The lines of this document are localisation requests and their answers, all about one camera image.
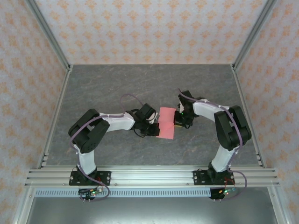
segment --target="wallpaper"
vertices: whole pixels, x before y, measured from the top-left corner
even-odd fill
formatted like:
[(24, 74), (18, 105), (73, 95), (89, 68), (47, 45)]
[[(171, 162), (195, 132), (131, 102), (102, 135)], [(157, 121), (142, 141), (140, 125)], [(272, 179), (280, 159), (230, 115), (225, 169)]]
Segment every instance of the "wallpaper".
[(2, 0), (0, 15), (0, 223), (10, 224), (43, 150), (65, 70), (24, 0)]
[(69, 63), (233, 63), (266, 0), (37, 0)]
[(238, 71), (259, 145), (299, 223), (299, 2), (278, 0)]

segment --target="floor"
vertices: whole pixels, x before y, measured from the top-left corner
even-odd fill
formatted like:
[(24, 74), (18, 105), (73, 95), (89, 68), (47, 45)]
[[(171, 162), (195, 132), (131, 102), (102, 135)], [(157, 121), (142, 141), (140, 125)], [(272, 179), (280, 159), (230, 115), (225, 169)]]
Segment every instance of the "floor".
[[(47, 165), (74, 165), (76, 155), (69, 148), (69, 128), (90, 108), (103, 113), (121, 113), (119, 98), (136, 95), (157, 111), (176, 108), (178, 91), (206, 97), (220, 105), (242, 105), (229, 65), (75, 65), (50, 145)], [(126, 109), (140, 108), (127, 97)], [(175, 128), (174, 140), (139, 138), (133, 131), (105, 135), (95, 150), (97, 165), (208, 165), (219, 143), (215, 125), (196, 118), (189, 129)], [(239, 152), (233, 164), (257, 165), (253, 142)]]
[(247, 188), (233, 200), (207, 197), (35, 198), (27, 224), (277, 224), (267, 188)]

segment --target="gray stone floor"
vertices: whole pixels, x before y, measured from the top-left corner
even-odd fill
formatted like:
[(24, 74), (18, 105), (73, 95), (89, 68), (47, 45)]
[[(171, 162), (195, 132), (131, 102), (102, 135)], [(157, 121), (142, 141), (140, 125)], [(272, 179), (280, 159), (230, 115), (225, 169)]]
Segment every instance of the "gray stone floor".
[[(157, 111), (160, 107), (176, 108), (177, 88), (221, 105), (242, 105), (229, 65), (75, 65), (47, 165), (76, 165), (75, 153), (68, 145), (68, 130), (88, 109), (121, 113), (119, 98), (124, 93), (136, 95)], [(128, 110), (140, 108), (138, 101), (130, 97), (123, 103)], [(139, 138), (133, 131), (107, 133), (95, 151), (95, 162), (97, 165), (208, 165), (218, 146), (214, 123), (199, 117), (189, 129), (175, 128), (174, 140)], [(257, 165), (252, 141), (233, 163)]]

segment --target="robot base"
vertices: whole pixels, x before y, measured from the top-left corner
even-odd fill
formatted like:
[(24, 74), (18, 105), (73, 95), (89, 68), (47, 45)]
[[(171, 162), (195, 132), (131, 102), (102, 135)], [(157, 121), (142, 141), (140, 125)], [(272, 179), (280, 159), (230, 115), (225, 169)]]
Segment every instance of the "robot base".
[[(111, 171), (93, 171), (90, 175), (91, 178), (110, 185)], [(69, 181), (70, 186), (98, 186), (99, 184), (86, 178), (81, 171), (72, 171)]]
[(234, 174), (227, 170), (217, 173), (211, 162), (208, 166), (208, 170), (198, 169), (193, 171), (194, 185), (234, 185), (231, 181), (226, 181), (233, 179)]

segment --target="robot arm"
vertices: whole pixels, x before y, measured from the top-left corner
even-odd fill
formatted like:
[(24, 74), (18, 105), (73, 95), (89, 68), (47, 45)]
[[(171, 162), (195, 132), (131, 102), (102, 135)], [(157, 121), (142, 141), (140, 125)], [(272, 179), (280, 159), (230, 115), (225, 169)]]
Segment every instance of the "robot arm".
[[(116, 130), (140, 130), (143, 136), (158, 136), (159, 124), (156, 122), (156, 111), (145, 104), (141, 109), (126, 111), (124, 114), (98, 113), (95, 109), (88, 110), (70, 129), (69, 136), (72, 137), (82, 126), (93, 118), (101, 116), (73, 139), (74, 147), (78, 150), (79, 165), (82, 171), (94, 179), (96, 176), (96, 165), (94, 163), (94, 150), (107, 132)], [(81, 181), (89, 182), (81, 174)]]
[[(188, 98), (193, 98), (189, 91), (182, 92)], [(242, 138), (242, 144), (251, 139), (251, 131), (248, 123), (239, 106), (219, 106), (210, 103), (204, 98), (197, 98), (198, 101), (187, 99), (179, 95), (179, 111), (175, 112), (174, 124), (189, 128), (192, 126), (195, 117), (203, 116), (215, 122), (217, 138), (220, 143), (217, 154), (209, 164), (208, 174), (213, 183), (222, 181), (221, 174), (227, 172), (227, 167), (235, 150), (239, 147), (240, 141), (235, 127), (227, 113), (227, 109), (233, 116)]]

